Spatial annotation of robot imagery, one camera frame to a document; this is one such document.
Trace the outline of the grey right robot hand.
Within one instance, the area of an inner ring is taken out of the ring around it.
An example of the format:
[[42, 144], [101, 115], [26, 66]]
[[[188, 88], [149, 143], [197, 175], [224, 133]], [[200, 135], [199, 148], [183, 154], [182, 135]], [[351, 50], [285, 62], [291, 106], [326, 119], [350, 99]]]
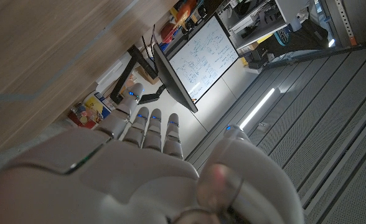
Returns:
[[303, 223], [293, 183], [227, 126], [204, 168], [185, 161], [179, 118], [141, 108], [142, 84], [96, 128], [74, 128], [0, 169], [0, 223]]

